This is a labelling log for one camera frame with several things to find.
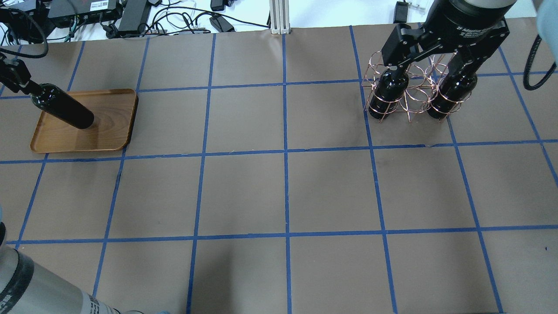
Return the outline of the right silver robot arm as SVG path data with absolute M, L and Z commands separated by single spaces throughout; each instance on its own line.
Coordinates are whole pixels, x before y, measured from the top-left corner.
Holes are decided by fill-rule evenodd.
M 504 18 L 514 0 L 435 0 L 416 46 L 407 58 L 420 61 L 435 54 L 456 52 L 459 65 L 449 73 L 476 73 L 510 35 Z

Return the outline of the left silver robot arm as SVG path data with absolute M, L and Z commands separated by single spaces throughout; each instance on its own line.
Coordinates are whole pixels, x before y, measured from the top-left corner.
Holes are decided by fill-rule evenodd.
M 1 99 L 8 314 L 391 312 L 355 53 L 390 24 L 54 44 L 26 60 L 136 103 L 131 141 L 34 153 Z

